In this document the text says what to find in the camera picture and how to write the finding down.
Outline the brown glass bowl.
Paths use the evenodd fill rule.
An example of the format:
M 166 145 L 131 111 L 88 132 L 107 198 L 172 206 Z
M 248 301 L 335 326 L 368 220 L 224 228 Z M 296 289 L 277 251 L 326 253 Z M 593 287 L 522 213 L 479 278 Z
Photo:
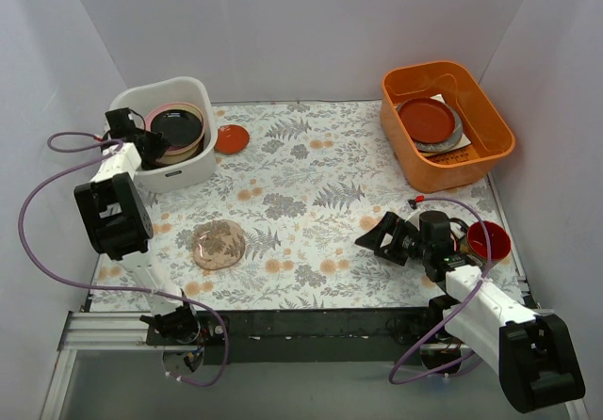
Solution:
M 192 237 L 192 257 L 205 270 L 232 267 L 246 250 L 245 234 L 241 226 L 230 220 L 206 222 L 195 228 Z

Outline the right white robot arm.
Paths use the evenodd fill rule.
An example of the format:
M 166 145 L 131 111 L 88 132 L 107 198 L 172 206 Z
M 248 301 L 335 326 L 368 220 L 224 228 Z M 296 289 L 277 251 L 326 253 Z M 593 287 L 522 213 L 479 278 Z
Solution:
M 463 233 L 453 235 L 457 223 Z M 570 332 L 557 315 L 538 314 L 506 295 L 487 275 L 511 248 L 489 221 L 467 225 L 441 211 L 417 222 L 384 215 L 356 245 L 391 263 L 421 264 L 443 293 L 429 302 L 426 337 L 460 340 L 496 371 L 510 404 L 522 413 L 578 400 L 586 387 Z

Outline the pink round plate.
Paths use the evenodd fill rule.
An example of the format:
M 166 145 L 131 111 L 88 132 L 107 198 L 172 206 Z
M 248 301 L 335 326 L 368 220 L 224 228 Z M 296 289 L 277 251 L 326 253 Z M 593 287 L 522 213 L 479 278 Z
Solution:
M 190 103 L 176 102 L 157 107 L 144 119 L 145 129 L 170 144 L 167 153 L 183 153 L 204 138 L 205 122 L 201 109 Z

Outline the black round plate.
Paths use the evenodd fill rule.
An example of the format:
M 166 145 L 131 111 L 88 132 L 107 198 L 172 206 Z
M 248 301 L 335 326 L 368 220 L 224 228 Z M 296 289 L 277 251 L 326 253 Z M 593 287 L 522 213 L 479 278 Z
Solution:
M 184 109 L 169 109 L 151 119 L 150 130 L 162 133 L 172 147 L 187 147 L 195 142 L 204 129 L 200 118 Z

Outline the large yellow round plate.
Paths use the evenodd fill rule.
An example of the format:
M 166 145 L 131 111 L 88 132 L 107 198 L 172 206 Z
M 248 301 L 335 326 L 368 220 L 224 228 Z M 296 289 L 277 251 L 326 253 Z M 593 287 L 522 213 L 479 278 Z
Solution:
M 157 158 L 156 161 L 153 162 L 153 164 L 159 167 L 167 167 L 187 161 L 198 153 L 199 148 L 200 146 L 196 145 L 193 147 L 189 147 L 185 150 L 180 149 L 176 153 L 165 152 L 161 157 Z

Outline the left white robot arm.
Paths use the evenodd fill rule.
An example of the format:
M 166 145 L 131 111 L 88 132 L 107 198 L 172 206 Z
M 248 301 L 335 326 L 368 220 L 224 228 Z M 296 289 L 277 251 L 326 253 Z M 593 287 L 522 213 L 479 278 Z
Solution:
M 134 184 L 137 170 L 162 156 L 169 142 L 138 127 L 135 114 L 128 107 L 106 113 L 106 159 L 74 197 L 93 248 L 122 267 L 147 299 L 151 314 L 140 320 L 161 337 L 188 345 L 199 339 L 201 323 L 152 251 L 153 224 Z

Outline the small red plate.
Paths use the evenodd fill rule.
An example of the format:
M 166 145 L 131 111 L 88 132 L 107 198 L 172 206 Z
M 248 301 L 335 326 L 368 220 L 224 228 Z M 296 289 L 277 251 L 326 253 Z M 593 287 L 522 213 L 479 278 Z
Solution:
M 215 149 L 223 154 L 242 152 L 250 142 L 248 131 L 236 124 L 223 125 L 218 129 L 218 138 Z

